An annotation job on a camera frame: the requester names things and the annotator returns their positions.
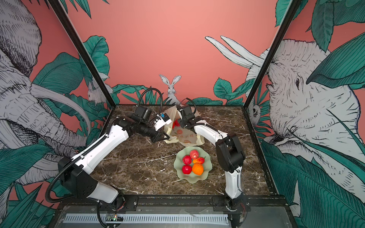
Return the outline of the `orange fruit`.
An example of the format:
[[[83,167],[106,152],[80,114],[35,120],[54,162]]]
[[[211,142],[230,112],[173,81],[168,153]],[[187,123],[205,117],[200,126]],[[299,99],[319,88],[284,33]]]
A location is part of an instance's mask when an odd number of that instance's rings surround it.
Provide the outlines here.
[[[192,172],[196,175],[202,175],[204,172],[204,167],[202,164],[196,163],[192,167]]]

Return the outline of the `pink yellow peach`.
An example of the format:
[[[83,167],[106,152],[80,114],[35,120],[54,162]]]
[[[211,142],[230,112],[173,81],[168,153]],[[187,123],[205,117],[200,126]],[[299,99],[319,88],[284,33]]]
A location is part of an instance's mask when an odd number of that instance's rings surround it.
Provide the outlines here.
[[[199,152],[197,150],[191,150],[190,151],[190,157],[193,160],[198,159],[199,158]]]

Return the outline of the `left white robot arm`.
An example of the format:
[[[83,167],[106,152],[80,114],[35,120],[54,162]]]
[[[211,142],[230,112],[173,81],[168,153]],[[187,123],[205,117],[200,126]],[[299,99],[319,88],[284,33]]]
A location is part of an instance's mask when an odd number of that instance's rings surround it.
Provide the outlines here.
[[[110,152],[134,134],[148,136],[152,142],[167,140],[168,135],[162,132],[161,128],[171,122],[166,114],[158,115],[153,125],[126,116],[115,119],[109,131],[88,148],[71,159],[64,158],[59,161],[59,172],[48,186],[45,199],[50,203],[70,198],[90,199],[108,204],[115,211],[123,208],[125,202],[123,193],[115,187],[95,180],[91,177],[91,173]],[[51,191],[57,181],[60,181],[70,195],[59,199],[51,197]]]

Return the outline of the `translucent cream plastic bag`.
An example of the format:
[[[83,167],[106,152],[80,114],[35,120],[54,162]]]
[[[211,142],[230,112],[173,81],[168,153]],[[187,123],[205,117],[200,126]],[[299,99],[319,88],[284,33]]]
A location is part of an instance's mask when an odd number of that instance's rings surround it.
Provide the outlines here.
[[[176,119],[180,119],[179,112],[176,106],[168,108],[164,111],[164,113],[167,114],[172,120],[170,124],[163,127],[163,131],[169,136],[169,139],[164,141],[165,143],[180,143],[185,147],[200,146],[205,143],[204,137],[202,137],[201,135],[197,135],[191,130],[181,127],[175,127],[174,129],[172,129],[173,122]]]

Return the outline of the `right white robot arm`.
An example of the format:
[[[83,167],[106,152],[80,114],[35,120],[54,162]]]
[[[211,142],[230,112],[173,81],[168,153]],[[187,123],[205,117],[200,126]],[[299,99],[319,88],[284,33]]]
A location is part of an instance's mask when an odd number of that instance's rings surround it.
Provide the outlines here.
[[[241,188],[241,173],[245,153],[238,136],[220,131],[194,114],[180,115],[178,123],[182,128],[203,136],[215,145],[218,163],[225,171],[225,204],[231,211],[240,207],[244,198]]]

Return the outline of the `yellow red mango fruit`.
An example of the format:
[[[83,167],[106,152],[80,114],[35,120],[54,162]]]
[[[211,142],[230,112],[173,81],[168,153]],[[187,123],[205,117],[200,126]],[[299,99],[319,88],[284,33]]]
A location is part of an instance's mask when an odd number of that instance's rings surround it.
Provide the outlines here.
[[[193,160],[194,164],[196,164],[196,163],[204,164],[204,162],[205,162],[205,159],[203,157],[198,157],[197,159]]]

